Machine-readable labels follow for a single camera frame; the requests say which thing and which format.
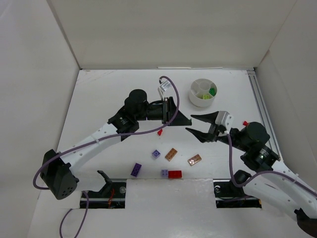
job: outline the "white wall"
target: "white wall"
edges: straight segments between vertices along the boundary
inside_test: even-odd
[[[49,0],[82,68],[258,66],[296,0]]]
[[[317,1],[297,0],[257,76],[286,164],[317,189]]]
[[[45,0],[0,1],[0,237],[27,236],[78,70]]]

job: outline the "red block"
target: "red block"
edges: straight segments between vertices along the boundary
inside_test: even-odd
[[[169,179],[181,179],[182,178],[182,171],[181,170],[168,171],[168,178]]]
[[[158,135],[159,135],[159,136],[162,135],[162,132],[163,132],[163,129],[159,130],[159,131],[158,131]]]

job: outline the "white table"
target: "white table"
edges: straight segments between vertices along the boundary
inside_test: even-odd
[[[129,92],[144,89],[148,101],[159,99],[158,78],[170,77],[180,93],[180,111],[207,114],[219,110],[235,116],[233,127],[243,128],[242,121],[260,121],[260,116],[246,71],[223,69],[170,70],[82,70],[78,75],[62,131],[59,151],[63,151],[94,132],[122,107]],[[192,81],[207,78],[218,88],[209,108],[197,108],[188,98]],[[174,96],[169,89],[167,96]],[[140,122],[139,131],[160,126],[159,121]],[[207,132],[209,124],[193,120],[192,128]],[[164,157],[178,150],[169,162]],[[154,160],[151,153],[159,150]],[[187,162],[200,154],[194,166]],[[234,150],[234,169],[248,169]],[[142,164],[139,179],[127,181],[125,209],[91,209],[83,229],[84,237],[111,238],[196,238],[196,237],[306,237],[288,217],[264,204],[264,209],[216,209],[212,178],[229,178],[228,146],[200,143],[184,127],[167,127],[162,136],[156,133],[130,136],[109,147],[86,163],[81,171],[103,170],[110,178],[131,178],[135,163]],[[160,178],[161,169],[182,170],[183,180]],[[29,238],[59,237],[59,223],[69,208],[79,207],[80,192],[57,201],[50,191],[42,191],[34,213]],[[84,210],[76,209],[66,218],[64,237],[73,237]]]

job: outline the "blue block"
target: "blue block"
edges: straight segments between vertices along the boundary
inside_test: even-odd
[[[155,150],[155,151],[152,153],[152,155],[153,155],[154,158],[157,159],[157,158],[160,156],[160,152],[157,151],[157,150]]]
[[[160,171],[160,175],[161,175],[163,178],[168,178],[168,170],[161,170],[161,171]]]
[[[138,164],[138,163],[135,163],[135,166],[134,166],[134,168],[133,168],[133,170],[132,170],[131,175],[134,176],[134,177],[137,177],[138,174],[139,174],[139,171],[140,171],[140,169],[141,169],[141,166],[142,166],[142,165],[140,165],[140,164]]]

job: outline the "white bowl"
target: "white bowl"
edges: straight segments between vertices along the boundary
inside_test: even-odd
[[[214,96],[209,93],[209,90],[214,88]],[[203,95],[208,95],[209,99],[203,99]],[[197,107],[208,107],[212,104],[217,95],[217,86],[209,79],[200,78],[195,80],[189,91],[190,101]]]

